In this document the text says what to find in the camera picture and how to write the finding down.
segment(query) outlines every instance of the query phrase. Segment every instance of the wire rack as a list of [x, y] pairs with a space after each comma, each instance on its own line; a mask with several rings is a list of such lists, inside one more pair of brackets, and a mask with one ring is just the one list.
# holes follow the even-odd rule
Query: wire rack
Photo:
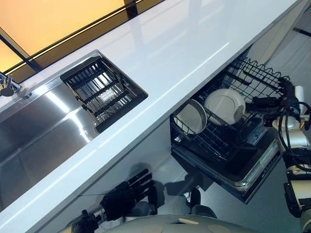
[[89, 58], [60, 78], [90, 113], [100, 133], [147, 98], [114, 64], [100, 56]]
[[[278, 84], [280, 79], [289, 80], [289, 77], [281, 76], [281, 73], [258, 65], [249, 58], [237, 58], [192, 98], [203, 106], [207, 96], [220, 88], [230, 88], [239, 92], [246, 103], [251, 103], [253, 97], [279, 98], [283, 95], [282, 88]], [[204, 152], [209, 158], [222, 162], [229, 161], [235, 151], [247, 141], [250, 133], [261, 123], [263, 114], [249, 104], [242, 119], [236, 124], [229, 125], [210, 110], [205, 108], [205, 111], [207, 126], [198, 134], [176, 116], [171, 115], [172, 140], [181, 144], [190, 143], [192, 148], [200, 148], [198, 153]], [[211, 117], [216, 119], [220, 126], [211, 123], [208, 120]]]

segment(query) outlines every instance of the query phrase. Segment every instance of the open dishwasher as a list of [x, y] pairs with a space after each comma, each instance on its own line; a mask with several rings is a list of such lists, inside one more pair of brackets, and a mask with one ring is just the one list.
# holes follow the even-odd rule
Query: open dishwasher
[[204, 106], [207, 124], [196, 133], [178, 118], [179, 108], [171, 115], [172, 154], [248, 203], [281, 158], [275, 132], [263, 125], [264, 109], [254, 107], [252, 101], [254, 97], [281, 97], [280, 79], [289, 77], [249, 58], [235, 59], [191, 99], [204, 106], [215, 90], [235, 90], [245, 101], [242, 117], [229, 124]]

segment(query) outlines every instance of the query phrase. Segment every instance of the kitchen counter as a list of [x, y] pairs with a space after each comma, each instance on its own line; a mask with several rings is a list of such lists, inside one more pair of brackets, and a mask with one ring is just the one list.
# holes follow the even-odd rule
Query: kitchen counter
[[24, 82], [99, 50], [149, 96], [4, 209], [0, 232], [40, 228], [298, 2], [166, 0]]

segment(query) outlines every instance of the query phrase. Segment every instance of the white bowl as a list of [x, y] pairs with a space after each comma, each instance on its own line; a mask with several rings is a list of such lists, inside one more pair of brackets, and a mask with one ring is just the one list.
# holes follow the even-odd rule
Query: white bowl
[[[245, 113], [243, 97], [232, 89], [218, 89], [212, 92], [206, 98], [204, 106], [229, 125], [237, 123]], [[222, 125], [212, 116], [208, 120], [216, 125]]]
[[193, 99], [189, 99], [177, 109], [174, 116], [175, 123], [188, 134], [202, 132], [207, 124], [207, 115], [204, 108]]

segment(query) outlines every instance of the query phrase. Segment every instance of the sink basin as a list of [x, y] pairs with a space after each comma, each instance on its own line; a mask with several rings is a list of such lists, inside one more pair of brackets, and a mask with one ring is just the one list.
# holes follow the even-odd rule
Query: sink basin
[[147, 96], [95, 51], [0, 109], [0, 210]]
[[56, 82], [0, 113], [1, 210], [97, 136], [92, 117]]

